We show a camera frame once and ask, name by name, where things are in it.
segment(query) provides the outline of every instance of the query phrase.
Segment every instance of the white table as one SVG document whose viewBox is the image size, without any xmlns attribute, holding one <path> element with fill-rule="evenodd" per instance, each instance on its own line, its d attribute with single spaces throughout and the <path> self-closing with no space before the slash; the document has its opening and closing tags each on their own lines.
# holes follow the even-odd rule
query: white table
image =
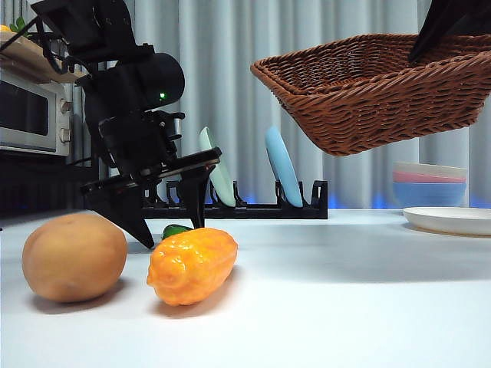
<svg viewBox="0 0 491 368">
<path fill-rule="evenodd" d="M 109 294 L 83 304 L 33 295 L 21 250 L 42 220 L 2 237 L 2 368 L 489 367 L 491 239 L 422 232 L 398 211 L 329 220 L 207 220 L 239 243 L 209 299 L 168 307 L 130 254 Z M 187 220 L 149 220 L 152 233 Z"/>
</svg>

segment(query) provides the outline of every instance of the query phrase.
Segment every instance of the basket rim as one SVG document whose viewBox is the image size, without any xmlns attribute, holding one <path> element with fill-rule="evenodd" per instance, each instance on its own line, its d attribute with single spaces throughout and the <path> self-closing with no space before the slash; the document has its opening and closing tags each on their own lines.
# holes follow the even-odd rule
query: basket rim
<svg viewBox="0 0 491 368">
<path fill-rule="evenodd" d="M 346 84 L 337 84 L 331 86 L 324 87 L 316 87 L 313 89 L 300 89 L 298 87 L 293 86 L 289 82 L 282 80 L 276 74 L 273 74 L 265 64 L 269 61 L 273 61 L 275 59 L 280 58 L 290 58 L 296 57 L 298 55 L 314 53 L 319 49 L 325 48 L 335 48 L 340 44 L 352 43 L 354 41 L 366 40 L 366 39 L 390 39 L 390 40 L 399 40 L 399 41 L 411 41 L 416 40 L 417 34 L 360 34 L 349 38 L 344 38 L 341 40 L 328 42 L 326 44 L 320 44 L 318 46 L 314 46 L 313 48 L 306 48 L 298 51 L 291 51 L 282 55 L 275 55 L 271 57 L 265 57 L 263 59 L 257 60 L 253 64 L 251 64 L 250 70 L 251 72 L 264 84 L 269 85 L 270 87 L 275 86 L 275 89 L 281 88 L 287 94 L 292 94 L 295 96 L 325 96 L 328 94 L 332 94 L 341 90 L 349 90 L 353 87 L 362 87 L 368 84 L 379 84 L 381 81 L 390 81 L 393 79 L 406 77 L 408 74 L 419 74 L 424 70 L 431 70 L 438 67 L 442 67 L 448 64 L 470 64 L 473 60 L 477 58 L 485 58 L 491 59 L 491 34 L 483 34 L 477 36 L 469 36 L 469 35 L 448 35 L 445 36 L 442 41 L 448 41 L 456 39 L 458 41 L 468 41 L 469 44 L 478 44 L 480 41 L 486 41 L 486 43 L 490 44 L 490 51 L 481 51 L 476 54 L 466 54 L 459 55 L 456 57 L 451 57 L 447 59 L 442 59 L 438 61 L 433 61 L 426 65 L 420 65 L 418 67 L 407 67 L 400 71 L 394 71 L 386 74 L 379 74 L 373 77 L 367 77 L 363 80 L 356 81 L 348 81 Z"/>
</svg>

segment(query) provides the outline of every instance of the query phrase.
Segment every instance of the white plate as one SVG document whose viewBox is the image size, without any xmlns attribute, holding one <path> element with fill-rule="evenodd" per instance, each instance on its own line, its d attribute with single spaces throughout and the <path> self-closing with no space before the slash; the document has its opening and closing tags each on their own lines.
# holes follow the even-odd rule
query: white plate
<svg viewBox="0 0 491 368">
<path fill-rule="evenodd" d="M 451 178 L 465 178 L 467 169 L 462 167 L 429 165 L 427 163 L 394 163 L 394 171 L 415 173 L 433 176 L 449 176 Z"/>
<path fill-rule="evenodd" d="M 411 224 L 434 232 L 491 236 L 491 209 L 410 207 L 403 213 Z"/>
<path fill-rule="evenodd" d="M 199 134 L 199 148 L 205 151 L 213 147 L 216 147 L 216 144 L 212 132 L 205 126 Z M 233 181 L 230 179 L 229 171 L 223 159 L 223 153 L 220 156 L 220 162 L 215 165 L 215 169 L 209 174 L 209 179 L 212 181 L 220 200 L 228 207 L 235 207 L 236 197 L 233 193 Z"/>
</svg>

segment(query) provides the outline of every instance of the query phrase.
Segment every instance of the toaster oven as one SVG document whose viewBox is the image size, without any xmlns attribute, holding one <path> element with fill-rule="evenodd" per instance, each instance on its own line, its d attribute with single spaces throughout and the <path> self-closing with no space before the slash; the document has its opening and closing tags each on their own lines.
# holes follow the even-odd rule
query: toaster oven
<svg viewBox="0 0 491 368">
<path fill-rule="evenodd" d="M 0 150 L 68 155 L 69 110 L 61 84 L 36 84 L 0 69 Z"/>
</svg>

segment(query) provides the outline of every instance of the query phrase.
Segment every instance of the white curtain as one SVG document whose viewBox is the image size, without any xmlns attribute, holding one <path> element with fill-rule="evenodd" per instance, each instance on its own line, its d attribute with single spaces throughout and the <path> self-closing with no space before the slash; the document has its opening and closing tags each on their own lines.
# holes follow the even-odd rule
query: white curtain
<svg viewBox="0 0 491 368">
<path fill-rule="evenodd" d="M 366 33 L 417 33 L 430 0 L 127 0 L 138 43 L 176 57 L 186 75 L 182 154 L 198 150 L 204 126 L 214 133 L 239 194 L 274 200 L 264 135 L 277 126 L 305 198 L 316 179 L 329 181 L 331 208 L 396 208 L 394 161 L 469 169 L 463 205 L 491 207 L 491 107 L 470 128 L 415 138 L 347 157 L 323 153 L 249 71 L 275 54 Z"/>
</svg>

